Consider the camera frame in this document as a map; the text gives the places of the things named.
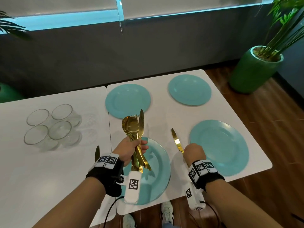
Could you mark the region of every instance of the table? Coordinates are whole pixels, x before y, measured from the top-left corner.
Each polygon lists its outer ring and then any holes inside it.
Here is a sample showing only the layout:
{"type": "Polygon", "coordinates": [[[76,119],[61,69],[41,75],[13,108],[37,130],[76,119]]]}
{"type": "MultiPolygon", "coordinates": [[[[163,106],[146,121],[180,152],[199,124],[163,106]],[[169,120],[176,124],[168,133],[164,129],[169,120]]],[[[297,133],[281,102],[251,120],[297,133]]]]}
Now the table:
{"type": "MultiPolygon", "coordinates": [[[[32,227],[85,179],[97,145],[101,154],[110,152],[106,96],[106,87],[98,87],[0,104],[0,227],[32,227]],[[52,112],[60,104],[82,115],[79,144],[44,152],[26,145],[28,115],[41,108],[52,112]]],[[[114,200],[106,195],[91,226],[104,222],[114,200]]],[[[115,215],[113,206],[107,220],[115,215]]]]}
{"type": "MultiPolygon", "coordinates": [[[[248,145],[249,162],[246,168],[240,173],[226,177],[227,181],[242,178],[272,167],[268,157],[203,70],[194,70],[112,84],[107,87],[108,93],[115,87],[127,83],[139,84],[145,87],[151,95],[151,105],[145,112],[145,130],[143,136],[157,141],[167,151],[171,161],[171,178],[165,192],[157,200],[151,203],[136,206],[126,204],[120,199],[116,205],[117,212],[120,215],[128,214],[185,195],[183,185],[189,180],[188,168],[183,160],[182,154],[178,151],[173,141],[171,128],[174,128],[183,147],[189,143],[191,129],[200,121],[208,119],[219,120],[226,122],[237,129],[245,138],[248,145]],[[168,84],[172,78],[181,74],[192,74],[204,79],[211,87],[211,99],[201,106],[186,106],[175,101],[169,94],[168,84]]],[[[126,135],[121,128],[121,119],[109,115],[109,120],[113,150],[126,135]]]]}

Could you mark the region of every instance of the plate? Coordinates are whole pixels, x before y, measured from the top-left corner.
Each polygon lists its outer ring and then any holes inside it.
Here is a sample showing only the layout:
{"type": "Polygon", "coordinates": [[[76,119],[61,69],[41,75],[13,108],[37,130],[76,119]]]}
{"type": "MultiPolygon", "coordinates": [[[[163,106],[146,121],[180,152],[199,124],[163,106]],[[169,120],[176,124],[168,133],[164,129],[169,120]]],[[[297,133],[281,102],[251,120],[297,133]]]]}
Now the plate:
{"type": "Polygon", "coordinates": [[[207,159],[223,176],[238,174],[248,163],[245,139],[224,122],[206,120],[198,123],[190,132],[190,142],[203,147],[207,159]]]}
{"type": "Polygon", "coordinates": [[[169,83],[169,93],[178,102],[185,105],[203,105],[211,98],[211,88],[198,76],[183,74],[169,83]]]}
{"type": "MultiPolygon", "coordinates": [[[[148,140],[149,149],[147,149],[144,156],[152,170],[143,169],[137,205],[147,204],[161,196],[167,188],[171,176],[171,163],[164,148],[150,138],[142,137],[142,139],[148,140]]],[[[129,175],[131,163],[124,167],[123,170],[124,175],[129,175]]],[[[126,187],[122,186],[121,196],[125,195],[125,191],[126,187]]]]}
{"type": "Polygon", "coordinates": [[[105,107],[109,113],[123,119],[144,112],[149,108],[151,97],[146,88],[136,84],[124,84],[117,86],[105,99],[105,107]]]}

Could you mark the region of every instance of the drinking glass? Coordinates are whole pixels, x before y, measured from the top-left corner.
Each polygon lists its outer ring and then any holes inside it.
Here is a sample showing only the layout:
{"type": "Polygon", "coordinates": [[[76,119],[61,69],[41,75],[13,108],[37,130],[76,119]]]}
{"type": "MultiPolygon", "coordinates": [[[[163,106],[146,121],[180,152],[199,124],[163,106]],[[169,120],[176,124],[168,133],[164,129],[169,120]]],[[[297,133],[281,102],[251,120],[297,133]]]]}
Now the drinking glass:
{"type": "Polygon", "coordinates": [[[82,121],[81,115],[78,115],[73,110],[73,107],[69,104],[62,104],[57,106],[52,111],[52,118],[55,120],[68,121],[73,127],[79,126],[82,121]]]}
{"type": "Polygon", "coordinates": [[[29,126],[45,125],[51,127],[52,117],[47,109],[39,109],[32,112],[26,119],[29,126]]]}
{"type": "Polygon", "coordinates": [[[38,125],[29,129],[23,140],[25,144],[36,146],[42,150],[54,149],[58,145],[58,141],[49,137],[49,129],[45,125],[38,125]]]}
{"type": "Polygon", "coordinates": [[[81,139],[81,133],[76,131],[68,121],[56,122],[50,128],[49,136],[63,146],[72,146],[81,139]]]}

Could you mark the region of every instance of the blue light strip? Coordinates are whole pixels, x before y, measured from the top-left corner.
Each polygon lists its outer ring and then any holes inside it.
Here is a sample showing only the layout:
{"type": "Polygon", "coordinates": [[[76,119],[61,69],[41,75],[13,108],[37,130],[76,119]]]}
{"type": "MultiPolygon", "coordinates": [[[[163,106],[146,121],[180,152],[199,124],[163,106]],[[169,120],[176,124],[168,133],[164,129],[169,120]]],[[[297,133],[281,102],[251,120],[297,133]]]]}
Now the blue light strip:
{"type": "MultiPolygon", "coordinates": [[[[262,3],[257,3],[257,4],[248,4],[248,5],[206,9],[206,10],[167,14],[167,15],[149,16],[144,18],[207,12],[207,11],[215,11],[222,9],[232,9],[232,8],[240,8],[246,6],[269,4],[272,2],[273,0],[263,0],[262,3]]],[[[79,26],[79,25],[91,25],[91,24],[99,24],[106,22],[117,22],[119,20],[123,21],[124,14],[123,14],[123,7],[121,4],[121,0],[116,0],[116,3],[117,3],[118,11],[117,9],[113,9],[113,10],[88,11],[88,12],[78,12],[78,13],[35,15],[35,16],[17,17],[15,19],[9,19],[9,21],[24,26],[29,31],[56,29],[56,28],[79,26]]]]}

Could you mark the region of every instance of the person's left hand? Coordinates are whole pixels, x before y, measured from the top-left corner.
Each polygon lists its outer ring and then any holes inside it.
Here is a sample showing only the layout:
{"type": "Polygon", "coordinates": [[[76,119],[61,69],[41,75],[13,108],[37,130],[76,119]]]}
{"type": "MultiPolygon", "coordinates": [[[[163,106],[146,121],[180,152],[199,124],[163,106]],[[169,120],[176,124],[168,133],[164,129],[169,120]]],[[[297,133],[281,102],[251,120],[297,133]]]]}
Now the person's left hand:
{"type": "Polygon", "coordinates": [[[125,165],[128,165],[131,161],[131,156],[135,152],[135,147],[141,144],[141,152],[145,153],[149,146],[146,144],[148,141],[145,140],[134,140],[130,141],[130,138],[127,136],[118,144],[118,146],[113,150],[113,153],[119,154],[119,159],[125,162],[125,165]]]}

